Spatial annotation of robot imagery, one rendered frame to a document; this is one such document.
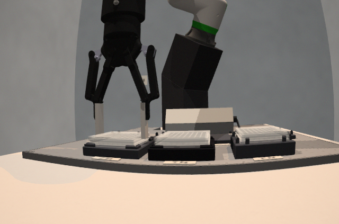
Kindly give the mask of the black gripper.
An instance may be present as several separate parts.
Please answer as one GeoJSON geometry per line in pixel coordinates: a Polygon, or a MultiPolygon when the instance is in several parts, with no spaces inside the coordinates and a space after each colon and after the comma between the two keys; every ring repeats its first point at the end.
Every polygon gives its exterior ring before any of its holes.
{"type": "Polygon", "coordinates": [[[104,24],[103,45],[100,50],[88,53],[90,64],[87,74],[85,99],[94,104],[95,135],[104,133],[103,98],[112,73],[116,67],[128,66],[139,93],[141,138],[148,138],[150,102],[159,98],[155,67],[156,49],[153,45],[143,46],[140,42],[141,23],[131,17],[115,17],[104,24]],[[146,57],[150,93],[148,94],[136,63],[143,51],[146,57]],[[100,80],[97,82],[99,61],[104,56],[105,63],[100,80]]]}

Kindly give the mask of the white button panel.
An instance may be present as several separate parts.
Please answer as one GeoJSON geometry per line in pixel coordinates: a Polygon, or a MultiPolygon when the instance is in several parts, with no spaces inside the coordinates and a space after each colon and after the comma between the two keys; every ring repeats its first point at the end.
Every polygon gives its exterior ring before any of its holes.
{"type": "Polygon", "coordinates": [[[166,109],[166,131],[210,130],[210,134],[234,132],[234,122],[240,128],[232,107],[202,109],[166,109]]]}

